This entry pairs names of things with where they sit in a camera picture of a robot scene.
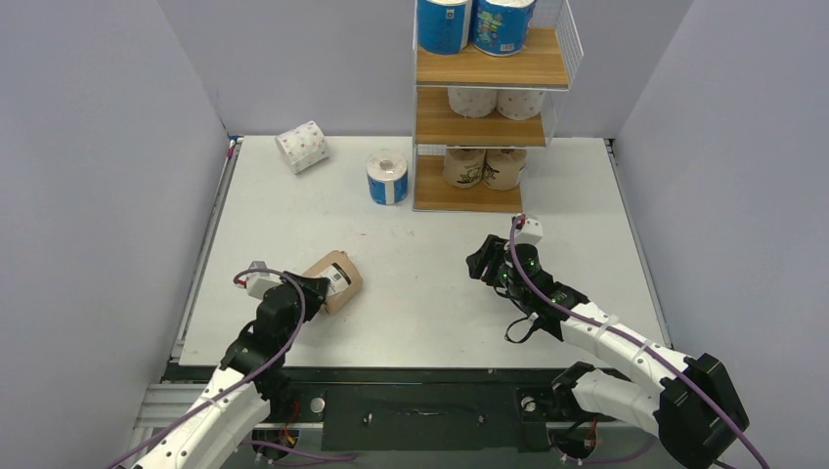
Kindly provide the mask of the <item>blue roll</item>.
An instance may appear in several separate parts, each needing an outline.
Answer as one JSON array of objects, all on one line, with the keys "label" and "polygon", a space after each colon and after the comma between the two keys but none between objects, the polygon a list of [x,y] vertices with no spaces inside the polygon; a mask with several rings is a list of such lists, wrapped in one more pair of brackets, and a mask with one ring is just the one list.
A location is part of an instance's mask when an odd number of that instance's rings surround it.
[{"label": "blue roll", "polygon": [[496,57],[520,53],[526,44],[535,7],[535,0],[476,1],[473,46]]},{"label": "blue roll", "polygon": [[380,205],[402,202],[409,192],[408,161],[398,151],[379,149],[370,154],[366,173],[371,199]]},{"label": "blue roll", "polygon": [[418,0],[419,46],[434,54],[458,54],[468,42],[473,7],[472,0]]}]

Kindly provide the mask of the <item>blue roll back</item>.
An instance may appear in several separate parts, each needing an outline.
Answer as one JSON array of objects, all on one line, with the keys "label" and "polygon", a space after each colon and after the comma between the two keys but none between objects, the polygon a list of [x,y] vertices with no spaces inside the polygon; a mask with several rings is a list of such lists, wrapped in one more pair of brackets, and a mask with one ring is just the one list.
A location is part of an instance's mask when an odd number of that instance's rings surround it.
[{"label": "blue roll back", "polygon": [[398,151],[379,149],[370,154],[366,173],[371,199],[380,205],[402,202],[409,192],[408,161]]}]

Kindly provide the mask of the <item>brown roll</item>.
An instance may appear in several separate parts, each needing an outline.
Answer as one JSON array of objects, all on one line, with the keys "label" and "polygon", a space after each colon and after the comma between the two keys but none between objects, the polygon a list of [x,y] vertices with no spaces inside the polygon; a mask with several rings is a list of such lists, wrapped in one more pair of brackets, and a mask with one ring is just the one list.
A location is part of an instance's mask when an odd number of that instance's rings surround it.
[{"label": "brown roll", "polygon": [[332,250],[303,274],[304,277],[327,278],[326,301],[323,309],[329,315],[338,313],[362,289],[364,279],[345,251]]},{"label": "brown roll", "polygon": [[453,187],[469,189],[481,182],[485,164],[484,149],[447,149],[443,178]]},{"label": "brown roll", "polygon": [[518,187],[526,161],[525,149],[488,149],[483,173],[485,185],[495,191],[510,191]]}]

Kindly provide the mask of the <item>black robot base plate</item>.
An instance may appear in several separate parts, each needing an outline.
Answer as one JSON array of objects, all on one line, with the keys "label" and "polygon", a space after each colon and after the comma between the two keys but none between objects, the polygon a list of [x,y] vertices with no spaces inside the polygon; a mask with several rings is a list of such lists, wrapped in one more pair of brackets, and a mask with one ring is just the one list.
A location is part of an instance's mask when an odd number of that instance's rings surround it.
[{"label": "black robot base plate", "polygon": [[254,428],[319,431],[329,451],[545,451],[592,416],[554,396],[561,369],[287,367],[287,398]]}]

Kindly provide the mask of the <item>white floral roll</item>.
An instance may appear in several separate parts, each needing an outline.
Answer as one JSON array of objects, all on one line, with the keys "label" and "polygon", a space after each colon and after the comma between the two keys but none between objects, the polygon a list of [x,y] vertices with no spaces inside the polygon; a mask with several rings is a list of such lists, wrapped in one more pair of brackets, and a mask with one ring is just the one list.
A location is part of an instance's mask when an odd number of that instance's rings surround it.
[{"label": "white floral roll", "polygon": [[275,137],[280,156],[294,175],[330,158],[327,137],[314,121],[303,123]]},{"label": "white floral roll", "polygon": [[485,117],[497,106],[496,89],[448,87],[447,94],[450,109],[463,117]]},{"label": "white floral roll", "polygon": [[512,120],[527,120],[541,113],[545,91],[499,90],[497,111]]}]

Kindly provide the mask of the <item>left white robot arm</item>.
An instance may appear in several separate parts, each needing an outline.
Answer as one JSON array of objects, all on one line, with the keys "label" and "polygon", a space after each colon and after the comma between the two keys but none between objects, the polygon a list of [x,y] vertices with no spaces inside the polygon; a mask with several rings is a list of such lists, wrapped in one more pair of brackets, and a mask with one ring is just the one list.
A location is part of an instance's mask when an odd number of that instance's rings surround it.
[{"label": "left white robot arm", "polygon": [[228,346],[198,398],[179,418],[129,451],[136,468],[218,468],[265,418],[291,407],[282,372],[302,325],[324,306],[327,277],[248,268],[233,278],[262,295],[255,317]]}]

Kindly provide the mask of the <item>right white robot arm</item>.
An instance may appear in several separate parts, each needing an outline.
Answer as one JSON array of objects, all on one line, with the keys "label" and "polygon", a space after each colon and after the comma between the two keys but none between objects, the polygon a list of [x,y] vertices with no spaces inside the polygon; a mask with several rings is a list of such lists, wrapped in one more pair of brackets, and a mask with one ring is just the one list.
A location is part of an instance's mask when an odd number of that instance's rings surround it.
[{"label": "right white robot arm", "polygon": [[530,323],[590,353],[606,372],[576,362],[551,383],[551,403],[571,418],[603,415],[656,437],[685,468],[709,468],[750,421],[727,369],[654,342],[543,270],[535,245],[490,234],[465,259],[468,275],[494,288]]}]

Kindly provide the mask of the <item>blue roll front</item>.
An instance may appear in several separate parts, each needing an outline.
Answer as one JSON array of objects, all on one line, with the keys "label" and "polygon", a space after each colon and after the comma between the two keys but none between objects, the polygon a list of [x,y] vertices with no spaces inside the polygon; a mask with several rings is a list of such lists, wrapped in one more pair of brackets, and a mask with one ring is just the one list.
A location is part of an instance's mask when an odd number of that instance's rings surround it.
[{"label": "blue roll front", "polygon": [[473,7],[472,0],[418,0],[419,46],[434,54],[458,54],[468,42]]}]

